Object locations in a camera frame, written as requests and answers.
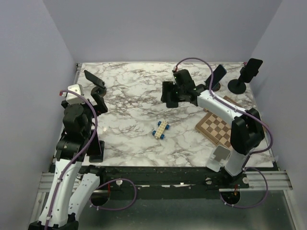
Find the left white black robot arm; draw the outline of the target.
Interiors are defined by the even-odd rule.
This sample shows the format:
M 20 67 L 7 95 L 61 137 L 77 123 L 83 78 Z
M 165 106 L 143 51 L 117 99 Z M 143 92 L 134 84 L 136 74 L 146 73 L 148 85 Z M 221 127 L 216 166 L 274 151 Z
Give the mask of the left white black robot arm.
M 97 118 L 108 111 L 104 102 L 106 89 L 94 87 L 92 105 L 78 89 L 60 93 L 66 99 L 64 129 L 56 146 L 56 163 L 51 189 L 45 207 L 37 221 L 29 225 L 30 230 L 76 230 L 79 217 L 95 189 L 106 185 L 105 170 L 88 166 L 81 184 L 74 183 L 86 154 L 103 158 L 104 142 L 98 139 Z

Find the black smartphone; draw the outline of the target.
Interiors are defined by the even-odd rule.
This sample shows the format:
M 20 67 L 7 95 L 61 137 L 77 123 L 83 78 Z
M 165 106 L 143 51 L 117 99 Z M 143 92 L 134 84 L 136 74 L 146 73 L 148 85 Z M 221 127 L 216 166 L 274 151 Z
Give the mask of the black smartphone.
M 166 103 L 167 108 L 178 108 L 177 85 L 172 81 L 162 83 L 161 102 Z

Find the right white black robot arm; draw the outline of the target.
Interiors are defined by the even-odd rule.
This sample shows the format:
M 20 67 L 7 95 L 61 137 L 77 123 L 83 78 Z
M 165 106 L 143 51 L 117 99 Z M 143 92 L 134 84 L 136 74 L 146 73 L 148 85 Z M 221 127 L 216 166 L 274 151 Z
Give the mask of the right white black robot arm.
M 178 102 L 190 102 L 205 108 L 231 126 L 230 144 L 232 151 L 223 167 L 221 183 L 230 188 L 238 182 L 251 151 L 264 139 L 265 134 L 260 115 L 254 108 L 246 110 L 217 96 L 205 85 L 195 85 L 188 70 L 173 72 L 175 83 L 168 95 Z

